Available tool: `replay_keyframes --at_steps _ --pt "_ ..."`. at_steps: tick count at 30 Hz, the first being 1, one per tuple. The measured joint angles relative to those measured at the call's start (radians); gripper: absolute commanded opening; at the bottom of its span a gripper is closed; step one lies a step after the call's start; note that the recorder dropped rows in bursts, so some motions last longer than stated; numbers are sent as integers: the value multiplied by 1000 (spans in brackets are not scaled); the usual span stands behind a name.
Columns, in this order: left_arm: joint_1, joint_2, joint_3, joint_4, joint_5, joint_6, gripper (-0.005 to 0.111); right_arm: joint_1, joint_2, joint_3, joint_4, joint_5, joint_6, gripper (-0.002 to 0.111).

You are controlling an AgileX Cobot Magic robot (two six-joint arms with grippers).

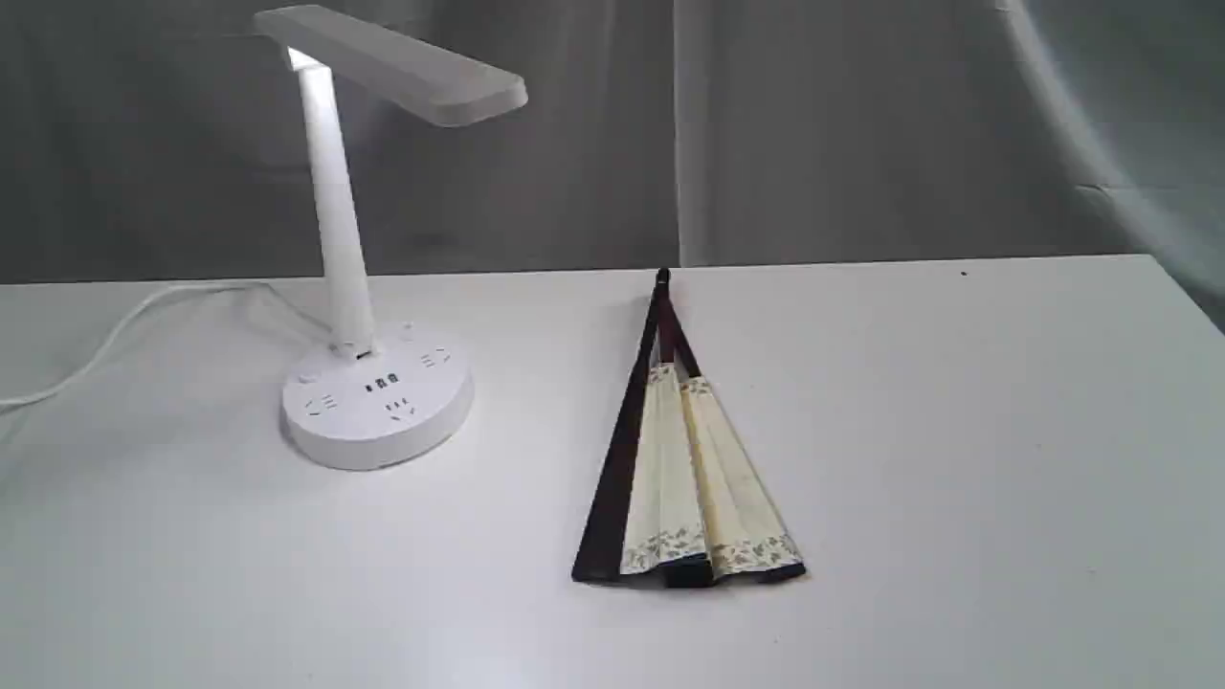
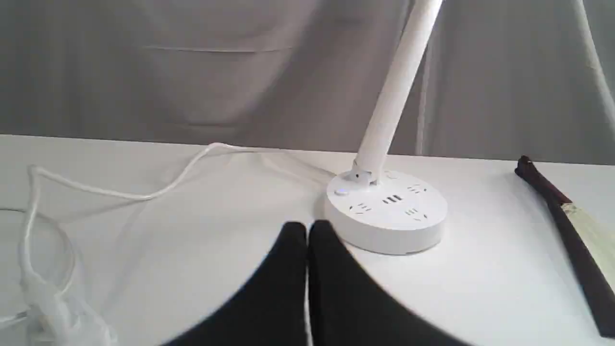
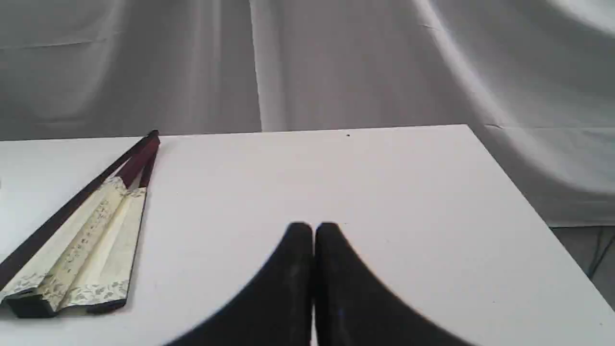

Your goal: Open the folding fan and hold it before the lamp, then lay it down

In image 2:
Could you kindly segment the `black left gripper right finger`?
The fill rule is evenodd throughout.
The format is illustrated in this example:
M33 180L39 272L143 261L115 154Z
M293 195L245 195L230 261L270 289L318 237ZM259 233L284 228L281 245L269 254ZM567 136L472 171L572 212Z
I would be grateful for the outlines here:
M462 346L391 297L326 220L308 236L310 333L315 346Z

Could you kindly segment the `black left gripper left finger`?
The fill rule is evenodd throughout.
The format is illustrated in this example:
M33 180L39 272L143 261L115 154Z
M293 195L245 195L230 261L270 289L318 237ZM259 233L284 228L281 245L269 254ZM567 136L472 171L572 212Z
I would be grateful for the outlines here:
M220 308L169 346L306 346L306 227L286 222L262 263Z

